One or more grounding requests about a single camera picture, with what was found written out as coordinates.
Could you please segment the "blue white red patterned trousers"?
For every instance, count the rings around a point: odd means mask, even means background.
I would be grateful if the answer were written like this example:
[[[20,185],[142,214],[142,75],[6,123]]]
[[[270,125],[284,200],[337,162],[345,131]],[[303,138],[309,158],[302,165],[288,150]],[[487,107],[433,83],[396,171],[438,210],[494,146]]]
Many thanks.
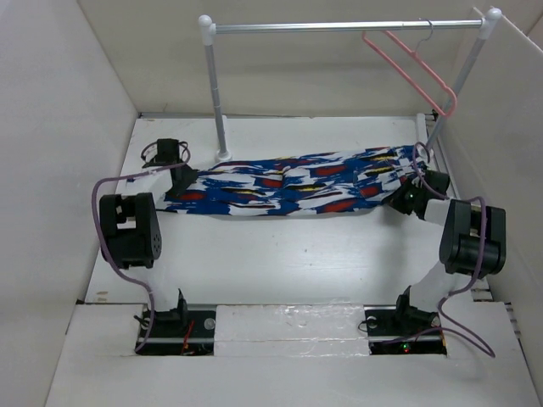
[[[425,173],[412,145],[236,160],[201,170],[163,210],[191,215],[297,216],[373,209]]]

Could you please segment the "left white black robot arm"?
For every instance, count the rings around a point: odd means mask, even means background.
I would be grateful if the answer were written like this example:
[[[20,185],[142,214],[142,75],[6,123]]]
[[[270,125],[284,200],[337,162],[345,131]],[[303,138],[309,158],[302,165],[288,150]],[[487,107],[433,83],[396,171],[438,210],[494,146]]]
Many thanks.
[[[140,173],[104,178],[92,189],[91,208],[99,247],[104,260],[123,281],[140,287],[148,296],[148,314],[137,317],[146,337],[164,334],[176,337],[189,331],[191,324],[188,305],[182,293],[177,294],[175,307],[157,310],[151,284],[125,271],[132,267],[151,269],[162,251],[160,223],[152,192],[134,195],[98,195],[105,183],[134,182],[158,176],[168,181],[167,192],[186,192],[197,179],[197,171],[188,165],[191,154],[188,143],[162,138],[150,143],[140,155]]]

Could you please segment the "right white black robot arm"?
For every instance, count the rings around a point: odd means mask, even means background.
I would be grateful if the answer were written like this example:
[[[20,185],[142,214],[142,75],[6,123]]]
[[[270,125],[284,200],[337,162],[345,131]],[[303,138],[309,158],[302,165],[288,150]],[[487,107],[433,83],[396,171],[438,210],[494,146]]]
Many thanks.
[[[458,288],[457,277],[477,280],[496,275],[507,258],[507,213],[504,209],[473,205],[446,197],[450,177],[422,170],[422,178],[410,179],[385,202],[407,215],[443,227],[439,261],[418,283],[410,285],[396,300],[389,326],[401,336],[425,332],[438,316],[446,298],[467,291]]]

